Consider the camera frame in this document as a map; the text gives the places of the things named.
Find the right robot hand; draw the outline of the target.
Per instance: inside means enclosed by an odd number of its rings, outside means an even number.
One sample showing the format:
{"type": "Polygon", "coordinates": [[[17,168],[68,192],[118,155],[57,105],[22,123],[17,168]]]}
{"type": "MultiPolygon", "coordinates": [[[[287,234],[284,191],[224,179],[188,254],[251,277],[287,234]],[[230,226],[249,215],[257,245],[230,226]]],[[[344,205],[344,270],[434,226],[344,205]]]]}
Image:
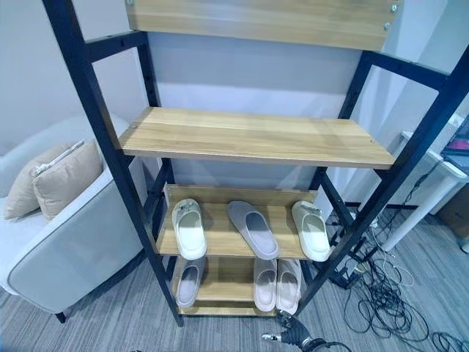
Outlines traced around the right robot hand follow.
{"type": "Polygon", "coordinates": [[[277,311],[282,331],[280,333],[264,333],[261,340],[268,342],[281,342],[294,345],[301,351],[313,351],[313,338],[309,330],[294,316],[285,310],[277,311]]]}

